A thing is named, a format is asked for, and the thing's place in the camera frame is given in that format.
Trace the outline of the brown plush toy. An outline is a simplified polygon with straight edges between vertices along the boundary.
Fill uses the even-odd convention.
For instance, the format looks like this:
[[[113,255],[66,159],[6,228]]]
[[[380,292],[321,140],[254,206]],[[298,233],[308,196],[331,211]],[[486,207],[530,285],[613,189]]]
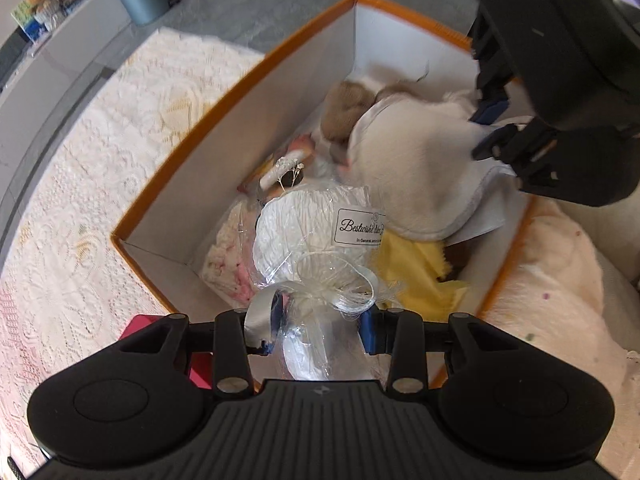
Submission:
[[[345,144],[358,120],[377,102],[394,94],[420,96],[408,84],[389,84],[373,92],[360,82],[345,80],[333,86],[326,94],[320,118],[322,136],[333,143]]]

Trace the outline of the cream towel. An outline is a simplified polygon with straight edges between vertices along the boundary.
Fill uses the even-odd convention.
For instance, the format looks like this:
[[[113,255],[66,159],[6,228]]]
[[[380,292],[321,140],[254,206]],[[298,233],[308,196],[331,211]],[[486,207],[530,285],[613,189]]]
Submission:
[[[347,158],[352,182],[369,189],[386,228],[409,240],[444,240],[463,228],[495,181],[513,171],[472,149],[491,126],[472,122],[462,93],[442,102],[394,93],[356,122]]]

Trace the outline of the lace table cover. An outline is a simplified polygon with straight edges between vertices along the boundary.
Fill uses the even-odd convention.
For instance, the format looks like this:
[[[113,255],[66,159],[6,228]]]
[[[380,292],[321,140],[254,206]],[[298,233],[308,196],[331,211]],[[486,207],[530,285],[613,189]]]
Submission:
[[[1,272],[1,474],[43,456],[27,403],[49,376],[162,306],[111,234],[189,130],[262,55],[214,36],[153,32],[91,100],[30,196]]]

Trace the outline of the orange cardboard box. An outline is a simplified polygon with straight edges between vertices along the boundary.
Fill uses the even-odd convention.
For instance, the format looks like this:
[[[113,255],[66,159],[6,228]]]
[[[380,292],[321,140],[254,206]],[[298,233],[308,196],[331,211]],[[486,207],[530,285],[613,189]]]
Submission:
[[[208,322],[234,300],[200,272],[235,200],[287,150],[314,144],[311,179],[338,171],[319,131],[334,84],[372,88],[414,79],[431,101],[474,87],[471,41],[387,0],[342,0],[268,53],[194,126],[113,231],[119,255],[168,312]]]

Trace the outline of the Deeyeo wipes packet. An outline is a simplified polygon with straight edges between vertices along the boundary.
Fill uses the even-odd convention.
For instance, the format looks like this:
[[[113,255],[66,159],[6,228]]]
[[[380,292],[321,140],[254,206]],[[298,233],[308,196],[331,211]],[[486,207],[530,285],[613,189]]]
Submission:
[[[310,133],[296,136],[261,162],[236,188],[262,204],[302,183],[314,162],[316,144]]]

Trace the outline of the pink crochet piece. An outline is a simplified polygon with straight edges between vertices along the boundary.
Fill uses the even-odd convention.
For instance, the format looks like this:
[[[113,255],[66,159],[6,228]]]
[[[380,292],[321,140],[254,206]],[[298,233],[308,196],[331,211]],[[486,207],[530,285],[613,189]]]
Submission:
[[[246,196],[233,202],[200,271],[203,282],[233,307],[247,307],[257,290],[252,257],[257,213]]]

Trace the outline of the white gift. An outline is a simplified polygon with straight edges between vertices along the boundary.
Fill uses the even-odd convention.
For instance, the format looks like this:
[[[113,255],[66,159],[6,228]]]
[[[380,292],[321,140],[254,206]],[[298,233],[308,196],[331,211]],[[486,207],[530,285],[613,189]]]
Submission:
[[[387,359],[369,356],[358,333],[358,318],[374,304],[399,304],[372,266],[384,231],[385,214],[369,189],[319,157],[301,184],[260,203],[254,280],[257,292],[277,288],[283,295],[270,376],[349,380],[386,374]]]

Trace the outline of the yellow cleaning cloth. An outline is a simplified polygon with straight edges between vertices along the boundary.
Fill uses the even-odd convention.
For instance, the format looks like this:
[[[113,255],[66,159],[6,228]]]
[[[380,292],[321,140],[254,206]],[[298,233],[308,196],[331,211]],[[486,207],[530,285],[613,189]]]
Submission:
[[[372,266],[402,307],[426,322],[446,322],[469,289],[464,281],[450,278],[443,242],[416,242],[387,230]]]

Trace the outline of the teddy bear bouquet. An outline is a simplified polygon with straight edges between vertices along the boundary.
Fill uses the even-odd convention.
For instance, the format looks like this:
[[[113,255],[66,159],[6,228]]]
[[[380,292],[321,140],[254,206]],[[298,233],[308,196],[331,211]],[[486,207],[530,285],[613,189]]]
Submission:
[[[47,32],[52,32],[64,20],[58,0],[26,0],[35,21]]]

